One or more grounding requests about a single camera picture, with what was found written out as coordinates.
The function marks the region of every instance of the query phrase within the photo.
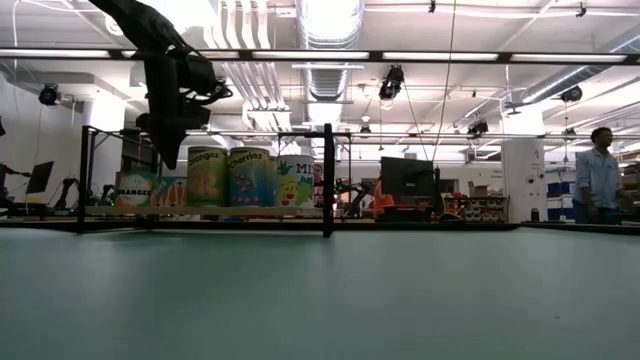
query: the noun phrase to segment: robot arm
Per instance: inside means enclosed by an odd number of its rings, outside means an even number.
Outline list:
[[[135,0],[89,1],[113,17],[138,47],[136,57],[144,61],[149,91],[149,114],[141,115],[136,124],[149,133],[167,167],[175,169],[186,130],[200,129],[209,122],[211,112],[203,106],[233,93],[224,79],[216,78],[211,63],[154,8]]]

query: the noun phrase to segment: white column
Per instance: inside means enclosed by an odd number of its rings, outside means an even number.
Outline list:
[[[121,99],[105,96],[85,103],[84,123],[104,131],[121,130],[124,127],[125,103]],[[104,140],[105,135],[96,138],[96,144]],[[115,184],[116,172],[120,171],[122,161],[122,140],[109,137],[95,150],[93,157],[93,176],[91,189],[102,193],[102,186]]]
[[[542,111],[535,105],[518,109],[520,114],[503,114],[505,134],[544,134]],[[540,221],[548,219],[544,142],[538,139],[514,139],[502,143],[504,192],[509,201],[509,222],[531,220],[537,209]]]

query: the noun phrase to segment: desk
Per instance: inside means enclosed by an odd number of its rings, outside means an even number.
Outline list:
[[[0,358],[638,359],[640,239],[0,229]]]

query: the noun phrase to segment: teal table surface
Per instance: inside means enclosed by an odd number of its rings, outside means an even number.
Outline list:
[[[640,359],[640,238],[0,229],[0,359]]]

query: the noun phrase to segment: light blue shirt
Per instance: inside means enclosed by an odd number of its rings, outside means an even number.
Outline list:
[[[611,154],[602,155],[595,148],[576,154],[576,191],[573,200],[584,204],[580,189],[591,188],[593,204],[617,209],[618,191],[622,190],[618,162]]]

